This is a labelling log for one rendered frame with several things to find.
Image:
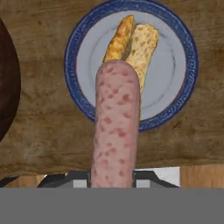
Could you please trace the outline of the pink speckled sausage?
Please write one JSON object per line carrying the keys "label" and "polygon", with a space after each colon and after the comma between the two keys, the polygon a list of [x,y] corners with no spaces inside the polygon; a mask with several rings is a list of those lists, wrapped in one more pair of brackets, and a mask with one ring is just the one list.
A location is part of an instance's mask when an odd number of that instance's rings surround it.
{"label": "pink speckled sausage", "polygon": [[108,61],[95,81],[93,188],[131,188],[137,157],[140,87],[127,63]]}

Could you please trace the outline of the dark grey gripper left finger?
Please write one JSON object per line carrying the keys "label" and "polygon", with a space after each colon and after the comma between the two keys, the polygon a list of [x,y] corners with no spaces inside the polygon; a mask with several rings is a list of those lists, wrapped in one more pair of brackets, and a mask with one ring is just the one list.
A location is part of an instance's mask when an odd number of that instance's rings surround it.
{"label": "dark grey gripper left finger", "polygon": [[45,175],[38,188],[89,188],[89,171],[70,171],[66,174]]}

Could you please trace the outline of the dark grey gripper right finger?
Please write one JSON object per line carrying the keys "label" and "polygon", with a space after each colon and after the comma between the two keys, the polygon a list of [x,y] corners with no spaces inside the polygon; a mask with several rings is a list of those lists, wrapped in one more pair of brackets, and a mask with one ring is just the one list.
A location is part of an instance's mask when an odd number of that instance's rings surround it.
{"label": "dark grey gripper right finger", "polygon": [[149,180],[149,181],[156,183],[162,187],[178,188],[177,185],[171,184],[169,182],[166,182],[166,181],[160,179],[154,171],[134,171],[133,172],[133,182],[132,182],[132,186],[134,188],[137,187],[138,180]]}

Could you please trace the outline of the yellow split bun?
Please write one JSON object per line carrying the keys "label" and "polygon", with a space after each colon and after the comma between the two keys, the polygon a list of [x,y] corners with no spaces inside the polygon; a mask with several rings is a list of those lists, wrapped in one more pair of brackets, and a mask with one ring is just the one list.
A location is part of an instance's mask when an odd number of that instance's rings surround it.
{"label": "yellow split bun", "polygon": [[95,78],[96,121],[115,127],[135,127],[141,119],[141,98],[158,30],[122,19],[108,44]]}

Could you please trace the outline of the blue rimmed white plate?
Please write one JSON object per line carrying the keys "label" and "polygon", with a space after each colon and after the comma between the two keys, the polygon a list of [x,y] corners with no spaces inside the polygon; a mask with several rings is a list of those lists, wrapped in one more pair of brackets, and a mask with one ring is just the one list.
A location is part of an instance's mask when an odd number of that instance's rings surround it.
{"label": "blue rimmed white plate", "polygon": [[108,0],[95,6],[69,37],[64,75],[76,106],[94,120],[95,76],[117,26],[128,15],[158,30],[142,96],[140,130],[145,132],[167,123],[185,106],[198,78],[193,35],[168,7],[155,0]]}

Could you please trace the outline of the brown wooden board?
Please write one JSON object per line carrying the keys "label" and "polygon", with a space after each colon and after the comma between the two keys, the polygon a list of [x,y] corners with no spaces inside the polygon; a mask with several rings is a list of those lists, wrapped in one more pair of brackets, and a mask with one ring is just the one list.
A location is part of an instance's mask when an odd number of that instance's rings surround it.
{"label": "brown wooden board", "polygon": [[[224,0],[157,0],[191,31],[199,77],[189,102],[165,125],[139,137],[139,168],[224,167]],[[0,0],[17,50],[22,90],[0,143],[0,176],[87,170],[94,125],[74,105],[64,79],[68,37],[104,0]]]}

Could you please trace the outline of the dark brown bowl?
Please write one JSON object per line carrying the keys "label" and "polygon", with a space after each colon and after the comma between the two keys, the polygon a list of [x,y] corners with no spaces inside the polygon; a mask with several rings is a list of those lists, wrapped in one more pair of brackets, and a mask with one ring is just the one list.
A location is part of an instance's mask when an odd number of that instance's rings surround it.
{"label": "dark brown bowl", "polygon": [[20,92],[21,74],[17,52],[0,18],[0,142],[17,113]]}

